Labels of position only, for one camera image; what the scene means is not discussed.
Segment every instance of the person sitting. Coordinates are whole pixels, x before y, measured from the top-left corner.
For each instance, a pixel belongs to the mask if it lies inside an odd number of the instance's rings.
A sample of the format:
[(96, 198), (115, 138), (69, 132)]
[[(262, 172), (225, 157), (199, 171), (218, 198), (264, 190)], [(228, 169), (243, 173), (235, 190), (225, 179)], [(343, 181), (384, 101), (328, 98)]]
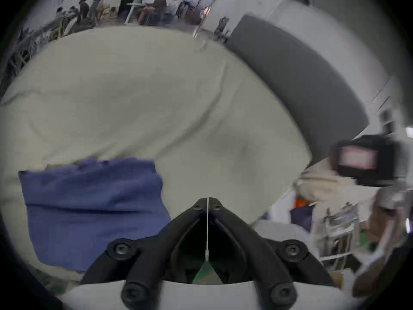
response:
[(142, 24), (145, 16), (148, 14), (159, 17), (165, 8), (166, 0), (154, 0), (153, 3), (148, 4), (147, 7), (142, 9), (142, 12), (137, 19), (138, 24)]

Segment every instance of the gray cushion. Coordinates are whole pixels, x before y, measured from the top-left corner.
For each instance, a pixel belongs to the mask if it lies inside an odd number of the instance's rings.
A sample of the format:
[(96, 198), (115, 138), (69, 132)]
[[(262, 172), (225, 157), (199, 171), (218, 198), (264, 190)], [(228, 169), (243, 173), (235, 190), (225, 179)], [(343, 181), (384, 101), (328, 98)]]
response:
[(361, 102), (314, 50), (276, 26), (245, 15), (227, 47), (240, 56), (284, 103), (316, 163), (331, 146), (367, 125)]

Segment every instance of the white cloth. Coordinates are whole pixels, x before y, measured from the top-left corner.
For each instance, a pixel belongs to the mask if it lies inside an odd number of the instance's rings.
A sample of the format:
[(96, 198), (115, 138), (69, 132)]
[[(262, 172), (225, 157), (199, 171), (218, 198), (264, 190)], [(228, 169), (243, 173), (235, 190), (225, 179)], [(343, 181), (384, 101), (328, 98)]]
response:
[(0, 135), (0, 206), (14, 247), (31, 265), (75, 280), (37, 260), (19, 170), (154, 159), (172, 218), (214, 196), (251, 223), (310, 161), (287, 111), (240, 60), (217, 43), (150, 27), (95, 28), (50, 43), (3, 97)]

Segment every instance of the brown jacket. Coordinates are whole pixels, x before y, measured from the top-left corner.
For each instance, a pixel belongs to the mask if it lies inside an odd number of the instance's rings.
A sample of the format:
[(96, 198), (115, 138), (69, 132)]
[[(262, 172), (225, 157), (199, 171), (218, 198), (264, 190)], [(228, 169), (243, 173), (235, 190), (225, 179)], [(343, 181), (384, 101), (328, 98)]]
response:
[(155, 0), (149, 6), (155, 8), (155, 13), (160, 14), (166, 8), (166, 0)]

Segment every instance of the person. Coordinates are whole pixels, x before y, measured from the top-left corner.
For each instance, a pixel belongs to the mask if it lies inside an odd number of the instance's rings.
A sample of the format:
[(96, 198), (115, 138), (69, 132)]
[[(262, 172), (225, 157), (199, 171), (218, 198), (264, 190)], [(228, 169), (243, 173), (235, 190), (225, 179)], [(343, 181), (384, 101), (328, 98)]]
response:
[(101, 0), (94, 0), (89, 9), (88, 18), (90, 19), (93, 25), (96, 25), (96, 21), (97, 21), (96, 9), (97, 9), (97, 6), (99, 5), (99, 2), (101, 2)]
[(89, 5), (86, 3), (86, 0), (80, 0), (79, 5), (80, 5), (80, 11), (79, 11), (78, 23), (80, 23), (82, 19), (86, 18), (89, 13)]
[(56, 10), (56, 18), (62, 17), (62, 16), (63, 16), (63, 8), (62, 8), (62, 7), (59, 7), (59, 8)]
[(147, 14), (159, 16), (165, 8), (166, 0), (154, 0), (153, 3), (148, 4), (147, 7), (142, 9), (137, 19), (138, 24), (142, 24)]

